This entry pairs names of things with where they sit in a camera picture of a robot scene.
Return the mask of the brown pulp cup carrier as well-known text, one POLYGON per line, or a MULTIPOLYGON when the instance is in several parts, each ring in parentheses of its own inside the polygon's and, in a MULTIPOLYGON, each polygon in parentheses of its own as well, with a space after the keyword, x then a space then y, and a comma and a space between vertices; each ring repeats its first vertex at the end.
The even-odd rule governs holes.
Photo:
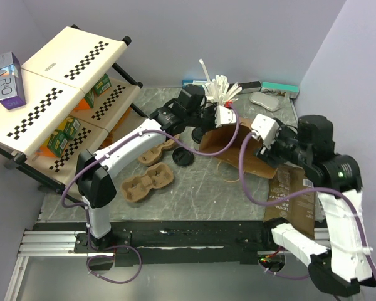
POLYGON ((169 151, 173 149, 176 145, 176 141, 168 139, 165 142, 144 152, 137 158, 137 160, 144 166, 152 166, 161 160, 163 151, 169 151))

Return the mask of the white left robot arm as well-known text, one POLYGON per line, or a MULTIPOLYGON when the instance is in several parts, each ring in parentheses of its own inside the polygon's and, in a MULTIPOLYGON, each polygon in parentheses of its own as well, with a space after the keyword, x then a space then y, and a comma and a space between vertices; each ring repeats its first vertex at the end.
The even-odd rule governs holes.
POLYGON ((217 108, 203 88, 188 85, 124 138, 94 153, 84 150, 79 154, 76 185, 87 210, 89 245, 95 251, 106 251, 114 243, 109 204, 117 194, 115 177, 144 152, 187 127, 215 129, 217 108))

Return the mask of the black plastic cup lid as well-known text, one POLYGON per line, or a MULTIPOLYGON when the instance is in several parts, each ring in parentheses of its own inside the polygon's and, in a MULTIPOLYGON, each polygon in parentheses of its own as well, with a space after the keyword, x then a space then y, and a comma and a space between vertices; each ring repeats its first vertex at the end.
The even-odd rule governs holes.
POLYGON ((178 147, 172 153, 172 160, 180 167, 187 167, 194 162, 194 154, 183 147, 178 147))

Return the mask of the brown paper bag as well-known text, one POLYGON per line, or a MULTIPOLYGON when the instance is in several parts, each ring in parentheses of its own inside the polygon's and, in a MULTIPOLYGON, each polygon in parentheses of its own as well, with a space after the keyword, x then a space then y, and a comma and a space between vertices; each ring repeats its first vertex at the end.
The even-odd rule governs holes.
MULTIPOLYGON (((222 154, 215 155, 215 157, 223 162, 226 162, 236 168, 239 167, 239 151, 245 136, 250 133, 251 120, 240 118, 240 126, 238 135, 232 145, 222 154)), ((212 130, 203 135, 201 143, 199 144, 199 152, 216 153, 223 149, 231 140, 235 131, 234 125, 227 125, 212 130)), ((261 159, 256 157, 256 151, 261 147, 260 141, 251 139, 244 152, 244 172, 257 175, 266 179, 272 179, 276 174, 276 169, 267 165, 261 159)))

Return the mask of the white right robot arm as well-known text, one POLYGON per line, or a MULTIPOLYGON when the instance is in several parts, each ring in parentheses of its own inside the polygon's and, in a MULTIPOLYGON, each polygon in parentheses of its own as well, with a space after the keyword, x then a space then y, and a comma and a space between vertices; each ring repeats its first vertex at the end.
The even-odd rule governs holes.
POLYGON ((251 135, 261 142, 256 155, 273 168, 302 168, 325 213, 330 245, 315 243, 282 218, 261 234, 262 245, 291 252, 308 269, 315 287, 336 297, 376 288, 376 266, 363 228, 362 177, 357 161, 335 152, 333 124, 322 115, 304 115, 295 127, 257 114, 251 135))

